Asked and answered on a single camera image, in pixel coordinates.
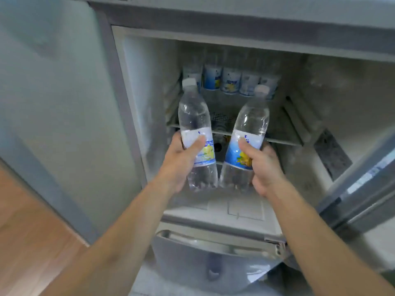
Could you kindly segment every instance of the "person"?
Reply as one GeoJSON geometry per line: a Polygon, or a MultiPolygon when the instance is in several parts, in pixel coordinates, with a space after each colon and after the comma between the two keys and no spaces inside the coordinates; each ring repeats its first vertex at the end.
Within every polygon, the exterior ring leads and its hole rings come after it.
{"type": "MultiPolygon", "coordinates": [[[[41,296],[128,295],[171,196],[182,189],[204,145],[205,138],[200,136],[184,150],[177,132],[157,176],[41,296]]],[[[393,287],[362,262],[299,195],[269,145],[260,151],[240,139],[239,146],[252,159],[254,188],[273,206],[316,295],[395,295],[393,287]]]]}

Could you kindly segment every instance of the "white bottle cap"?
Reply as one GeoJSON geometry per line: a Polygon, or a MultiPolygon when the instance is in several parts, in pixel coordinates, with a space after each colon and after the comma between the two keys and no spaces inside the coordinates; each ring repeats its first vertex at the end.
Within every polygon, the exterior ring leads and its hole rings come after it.
{"type": "Polygon", "coordinates": [[[266,85],[259,84],[259,85],[255,86],[254,92],[255,92],[255,96],[264,97],[269,94],[270,87],[266,86],[266,85]]]}
{"type": "Polygon", "coordinates": [[[187,86],[196,86],[196,79],[195,78],[186,78],[182,80],[182,88],[187,87],[187,86]]]}

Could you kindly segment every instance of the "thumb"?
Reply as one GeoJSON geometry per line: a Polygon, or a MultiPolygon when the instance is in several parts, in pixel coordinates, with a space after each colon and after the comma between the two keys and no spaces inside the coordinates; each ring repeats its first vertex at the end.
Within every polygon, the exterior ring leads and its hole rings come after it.
{"type": "Polygon", "coordinates": [[[239,139],[239,148],[251,159],[262,156],[262,152],[250,145],[244,138],[239,139]]]}
{"type": "Polygon", "coordinates": [[[196,141],[185,150],[185,154],[189,158],[195,158],[196,155],[201,151],[201,149],[205,146],[206,144],[206,136],[204,135],[199,135],[199,137],[196,139],[196,141]]]}

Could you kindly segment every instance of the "hand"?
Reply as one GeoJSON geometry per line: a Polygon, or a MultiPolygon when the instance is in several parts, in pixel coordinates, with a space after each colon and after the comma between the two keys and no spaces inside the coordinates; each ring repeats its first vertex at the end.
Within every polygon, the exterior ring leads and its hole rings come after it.
{"type": "Polygon", "coordinates": [[[195,157],[203,149],[205,143],[205,136],[200,135],[188,149],[184,150],[180,132],[173,135],[165,160],[156,176],[171,190],[172,194],[180,192],[183,188],[186,176],[194,166],[195,157]]]}
{"type": "Polygon", "coordinates": [[[265,196],[274,184],[285,180],[276,152],[264,143],[262,151],[254,148],[244,138],[239,140],[240,149],[252,159],[254,177],[252,184],[259,195],[265,196]]]}

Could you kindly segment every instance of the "gray sticker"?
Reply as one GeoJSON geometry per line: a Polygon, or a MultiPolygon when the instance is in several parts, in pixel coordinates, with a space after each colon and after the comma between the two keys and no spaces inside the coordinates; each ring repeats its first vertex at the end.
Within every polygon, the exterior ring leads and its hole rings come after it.
{"type": "Polygon", "coordinates": [[[352,165],[352,161],[328,129],[325,129],[314,143],[314,149],[333,181],[352,165]]]}

